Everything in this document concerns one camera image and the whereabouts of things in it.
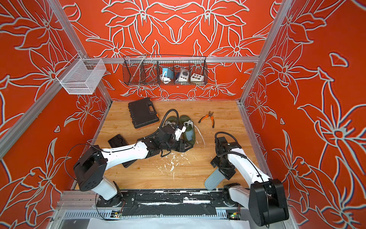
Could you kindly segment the green canvas shoe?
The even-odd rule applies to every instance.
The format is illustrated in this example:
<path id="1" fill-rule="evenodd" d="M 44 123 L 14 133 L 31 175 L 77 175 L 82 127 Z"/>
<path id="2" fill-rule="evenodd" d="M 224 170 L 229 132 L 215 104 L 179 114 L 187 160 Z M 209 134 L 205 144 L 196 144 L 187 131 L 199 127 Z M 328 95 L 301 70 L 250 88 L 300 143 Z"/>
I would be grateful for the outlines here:
<path id="1" fill-rule="evenodd" d="M 182 115 L 182 116 L 179 118 L 179 122 L 180 122 L 180 124 L 181 124 L 181 125 L 183 125 L 184 127 L 186 127 L 185 132 L 186 132 L 187 130 L 194 129 L 194 122 L 193 122 L 193 120 L 192 120 L 189 116 L 187 116 L 187 115 Z M 185 138 L 185 132 L 184 132 L 184 133 L 182 133 L 182 138 L 186 140 L 186 138 Z"/>
<path id="2" fill-rule="evenodd" d="M 164 128 L 171 134 L 177 136 L 179 128 L 179 119 L 176 116 L 168 117 L 164 122 Z"/>

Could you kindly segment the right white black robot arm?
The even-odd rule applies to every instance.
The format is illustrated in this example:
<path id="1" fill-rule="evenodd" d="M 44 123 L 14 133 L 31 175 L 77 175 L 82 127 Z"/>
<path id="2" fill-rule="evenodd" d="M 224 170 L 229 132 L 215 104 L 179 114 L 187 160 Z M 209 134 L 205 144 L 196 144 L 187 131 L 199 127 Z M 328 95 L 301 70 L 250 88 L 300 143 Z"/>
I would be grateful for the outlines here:
<path id="1" fill-rule="evenodd" d="M 259 227 L 288 220 L 283 183 L 261 171 L 245 154 L 237 139 L 228 142 L 227 135 L 227 132 L 217 132 L 214 136 L 216 156 L 211 165 L 215 170 L 205 180 L 205 188 L 214 190 L 223 180 L 230 180 L 239 172 L 249 187 L 244 188 L 238 183 L 225 185 L 223 193 L 226 204 L 239 204 L 248 209 Z"/>

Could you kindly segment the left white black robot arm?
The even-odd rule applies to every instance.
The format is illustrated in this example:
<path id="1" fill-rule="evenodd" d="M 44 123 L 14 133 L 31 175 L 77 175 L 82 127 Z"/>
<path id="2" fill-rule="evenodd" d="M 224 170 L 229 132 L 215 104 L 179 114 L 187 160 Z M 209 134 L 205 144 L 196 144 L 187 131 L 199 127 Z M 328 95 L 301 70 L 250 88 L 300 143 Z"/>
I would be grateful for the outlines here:
<path id="1" fill-rule="evenodd" d="M 132 145 L 116 148 L 89 146 L 73 167 L 79 190 L 93 191 L 108 204 L 118 206 L 124 202 L 124 196 L 118 185 L 104 175 L 105 172 L 117 165 L 156 155 L 165 157 L 173 151 L 184 153 L 195 143 L 193 138 L 185 137 L 185 133 L 193 128 L 193 121 L 184 115 L 176 115 L 175 120 L 164 117 L 155 132 L 139 138 Z"/>

